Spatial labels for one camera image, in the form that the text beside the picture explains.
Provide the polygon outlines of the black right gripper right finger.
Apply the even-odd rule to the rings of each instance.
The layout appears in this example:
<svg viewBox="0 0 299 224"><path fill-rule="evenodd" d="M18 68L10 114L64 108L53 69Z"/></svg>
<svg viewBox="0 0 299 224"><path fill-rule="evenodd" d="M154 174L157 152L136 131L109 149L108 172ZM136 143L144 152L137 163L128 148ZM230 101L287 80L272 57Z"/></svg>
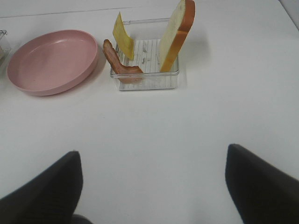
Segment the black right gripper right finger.
<svg viewBox="0 0 299 224"><path fill-rule="evenodd" d="M228 146L225 180L243 223L299 222L299 181L241 145Z"/></svg>

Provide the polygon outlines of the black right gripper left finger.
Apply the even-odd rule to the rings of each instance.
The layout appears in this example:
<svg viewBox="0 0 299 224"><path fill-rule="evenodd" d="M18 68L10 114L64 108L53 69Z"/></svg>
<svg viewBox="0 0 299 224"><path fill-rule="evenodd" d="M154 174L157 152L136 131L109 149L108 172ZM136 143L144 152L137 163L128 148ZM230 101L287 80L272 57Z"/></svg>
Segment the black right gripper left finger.
<svg viewBox="0 0 299 224"><path fill-rule="evenodd" d="M2 224L69 224L83 188L80 154L70 151L0 200Z"/></svg>

